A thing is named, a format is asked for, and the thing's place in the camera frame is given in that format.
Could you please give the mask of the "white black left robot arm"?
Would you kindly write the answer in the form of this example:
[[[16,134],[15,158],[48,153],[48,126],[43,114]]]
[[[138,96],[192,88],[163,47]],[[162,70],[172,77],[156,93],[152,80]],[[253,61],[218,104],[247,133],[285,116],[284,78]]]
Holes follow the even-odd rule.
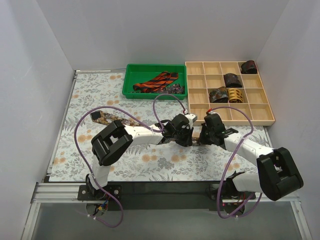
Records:
[[[116,163],[130,146],[163,145],[175,142],[182,147],[193,145],[193,123],[198,116],[178,114],[172,120],[151,126],[124,125],[114,120],[99,132],[92,140],[92,152],[96,160],[92,165],[92,173],[86,182],[91,184],[89,194],[95,200],[106,196],[106,185],[111,165]]]

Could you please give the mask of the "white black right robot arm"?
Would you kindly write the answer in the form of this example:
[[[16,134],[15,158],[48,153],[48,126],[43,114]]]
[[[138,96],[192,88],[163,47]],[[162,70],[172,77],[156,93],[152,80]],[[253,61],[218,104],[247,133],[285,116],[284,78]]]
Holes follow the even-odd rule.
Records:
[[[244,192],[252,192],[277,201],[304,186],[288,149],[274,149],[244,138],[237,130],[227,129],[217,113],[204,118],[199,141],[237,154],[257,167],[257,173],[234,172],[223,179],[221,191],[232,199],[239,198]]]

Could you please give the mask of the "brown cat print tie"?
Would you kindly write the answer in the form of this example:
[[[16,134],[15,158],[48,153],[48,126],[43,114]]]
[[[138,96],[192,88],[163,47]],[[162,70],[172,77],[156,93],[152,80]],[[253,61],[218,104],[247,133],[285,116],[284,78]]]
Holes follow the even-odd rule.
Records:
[[[126,119],[123,117],[119,117],[113,115],[111,113],[107,113],[101,110],[92,112],[90,114],[91,120],[95,123],[102,124],[108,126],[111,122],[115,120],[119,120],[123,125],[132,126],[132,127],[143,127],[143,124],[136,122],[135,120]]]

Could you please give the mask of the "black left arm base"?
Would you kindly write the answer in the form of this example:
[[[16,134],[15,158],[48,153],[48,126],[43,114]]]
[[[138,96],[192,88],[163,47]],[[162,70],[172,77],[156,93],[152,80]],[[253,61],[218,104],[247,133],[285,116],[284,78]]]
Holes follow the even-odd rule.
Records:
[[[122,186],[111,184],[103,188],[116,199],[120,200],[122,197]],[[107,200],[109,197],[101,190],[94,189],[93,191],[87,185],[80,185],[78,189],[78,201],[102,201]]]

